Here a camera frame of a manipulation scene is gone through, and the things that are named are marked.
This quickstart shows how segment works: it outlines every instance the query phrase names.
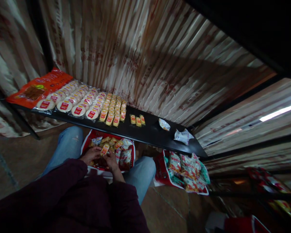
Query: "tiled floor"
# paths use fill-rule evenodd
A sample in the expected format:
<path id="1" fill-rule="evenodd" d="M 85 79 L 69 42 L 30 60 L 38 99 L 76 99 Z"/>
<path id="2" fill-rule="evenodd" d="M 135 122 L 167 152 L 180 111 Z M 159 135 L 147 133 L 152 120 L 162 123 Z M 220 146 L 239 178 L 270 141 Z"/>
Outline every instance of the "tiled floor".
<path id="1" fill-rule="evenodd" d="M 44 170 L 57 139 L 70 124 L 40 132 L 40 141 L 0 137 L 0 199 L 35 180 Z M 84 135 L 89 129 L 83 128 Z M 209 197 L 188 194 L 177 188 L 150 187 L 141 205 L 151 232 L 205 232 L 208 214 L 214 210 Z"/>

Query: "black shelf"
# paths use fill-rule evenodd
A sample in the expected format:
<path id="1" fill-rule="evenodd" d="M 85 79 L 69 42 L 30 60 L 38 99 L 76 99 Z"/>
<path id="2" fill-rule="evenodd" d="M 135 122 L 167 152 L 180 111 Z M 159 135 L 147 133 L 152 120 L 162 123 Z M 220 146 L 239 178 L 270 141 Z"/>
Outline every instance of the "black shelf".
<path id="1" fill-rule="evenodd" d="M 67 113 L 59 111 L 53 111 L 52 114 L 47 114 L 17 104 L 13 104 L 13 106 L 24 111 L 69 122 L 78 126 L 99 130 L 105 133 L 125 137 L 181 154 L 191 155 L 192 153 L 195 153 L 199 157 L 207 157 L 207 154 L 205 153 L 196 138 L 190 139 L 188 146 L 184 145 L 182 142 L 173 140 L 176 129 L 178 129 L 179 131 L 183 131 L 184 129 L 186 129 L 186 127 L 164 119 L 170 125 L 170 131 L 168 132 L 160 127 L 158 123 L 158 116 L 149 114 L 147 112 L 130 106 L 127 106 L 126 108 L 125 122 L 120 122 L 118 128 L 107 126 L 106 124 L 98 121 L 93 122 L 92 120 L 89 120 L 87 118 L 69 116 Z M 136 116 L 139 116 L 140 114 L 143 115 L 146 125 L 142 126 L 141 128 L 137 127 L 136 125 L 132 125 L 130 123 L 130 114 Z"/>

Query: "snack wrapper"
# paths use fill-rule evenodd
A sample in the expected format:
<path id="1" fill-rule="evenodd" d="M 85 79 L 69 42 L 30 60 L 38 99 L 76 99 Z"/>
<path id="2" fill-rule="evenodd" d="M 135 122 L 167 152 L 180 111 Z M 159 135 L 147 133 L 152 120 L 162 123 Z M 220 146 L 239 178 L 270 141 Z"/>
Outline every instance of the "snack wrapper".
<path id="1" fill-rule="evenodd" d="M 162 119 L 159 119 L 158 121 L 159 121 L 159 125 L 162 127 L 162 129 L 164 129 L 166 131 L 170 130 L 170 125 L 166 121 L 164 121 Z"/>

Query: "red label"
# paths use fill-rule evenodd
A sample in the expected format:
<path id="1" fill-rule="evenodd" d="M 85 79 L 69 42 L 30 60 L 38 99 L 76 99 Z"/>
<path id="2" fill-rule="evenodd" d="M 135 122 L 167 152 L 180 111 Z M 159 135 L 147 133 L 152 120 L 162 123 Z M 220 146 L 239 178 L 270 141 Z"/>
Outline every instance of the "red label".
<path id="1" fill-rule="evenodd" d="M 81 113 L 81 111 L 82 111 L 82 108 L 77 107 L 75 109 L 74 113 L 79 115 Z"/>
<path id="2" fill-rule="evenodd" d="M 89 116 L 90 118 L 93 118 L 95 114 L 96 114 L 95 112 L 91 111 L 91 112 L 88 114 L 88 116 Z"/>
<path id="3" fill-rule="evenodd" d="M 47 108 L 49 106 L 49 102 L 48 101 L 43 101 L 40 105 L 40 108 Z"/>
<path id="4" fill-rule="evenodd" d="M 68 104 L 67 103 L 62 103 L 60 109 L 66 110 L 67 107 L 68 107 Z"/>

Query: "jeans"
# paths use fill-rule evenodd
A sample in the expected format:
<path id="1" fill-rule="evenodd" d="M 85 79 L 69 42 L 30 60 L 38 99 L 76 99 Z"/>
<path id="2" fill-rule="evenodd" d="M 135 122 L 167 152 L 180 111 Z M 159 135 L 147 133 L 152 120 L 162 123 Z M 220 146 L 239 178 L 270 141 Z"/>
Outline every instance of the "jeans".
<path id="1" fill-rule="evenodd" d="M 83 144 L 83 131 L 77 126 L 65 129 L 58 138 L 57 148 L 44 170 L 42 176 L 63 164 L 67 159 L 78 159 Z M 142 203 L 148 187 L 156 173 L 152 158 L 143 156 L 135 162 L 135 166 L 123 174 L 126 183 L 136 187 L 139 204 Z"/>

